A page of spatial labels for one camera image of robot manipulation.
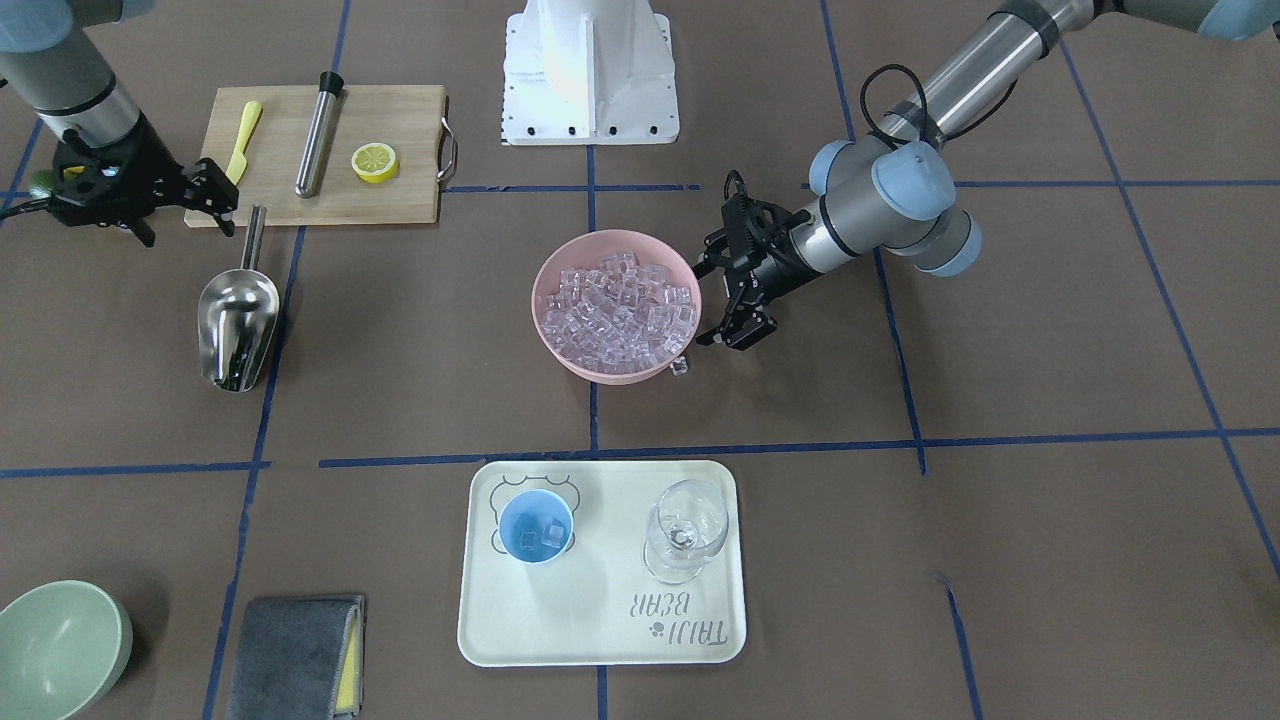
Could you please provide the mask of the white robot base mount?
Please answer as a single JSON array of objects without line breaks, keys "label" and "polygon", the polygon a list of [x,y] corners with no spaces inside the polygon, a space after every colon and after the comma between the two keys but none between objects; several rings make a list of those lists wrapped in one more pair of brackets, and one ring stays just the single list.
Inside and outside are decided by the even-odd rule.
[{"label": "white robot base mount", "polygon": [[671,23],[650,3],[529,1],[504,40],[502,143],[677,141]]}]

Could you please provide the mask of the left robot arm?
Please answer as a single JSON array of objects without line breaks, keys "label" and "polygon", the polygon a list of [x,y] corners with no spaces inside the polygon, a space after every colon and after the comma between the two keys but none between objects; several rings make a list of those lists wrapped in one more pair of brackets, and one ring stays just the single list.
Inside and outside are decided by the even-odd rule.
[{"label": "left robot arm", "polygon": [[833,141],[812,160],[814,199],[790,211],[749,195],[736,170],[724,181],[722,225],[708,234],[696,278],[722,272],[722,318],[700,346],[745,350],[777,329],[769,306],[851,260],[883,249],[919,272],[952,277],[979,256],[983,233],[956,205],[943,147],[988,120],[1020,77],[1061,37],[1105,14],[1125,14],[1204,38],[1243,41],[1277,23],[1275,1],[1005,1],[928,79],[860,142]]}]

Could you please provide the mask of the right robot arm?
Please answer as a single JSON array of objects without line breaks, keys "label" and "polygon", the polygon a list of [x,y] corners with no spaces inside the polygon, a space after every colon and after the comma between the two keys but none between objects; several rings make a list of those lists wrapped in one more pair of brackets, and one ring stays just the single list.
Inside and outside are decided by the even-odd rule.
[{"label": "right robot arm", "polygon": [[84,32],[122,23],[151,1],[4,1],[3,81],[55,133],[47,195],[3,211],[3,218],[46,211],[67,227],[116,227],[143,246],[155,243],[146,222],[177,206],[236,233],[239,191],[210,158],[178,163],[115,70]]}]

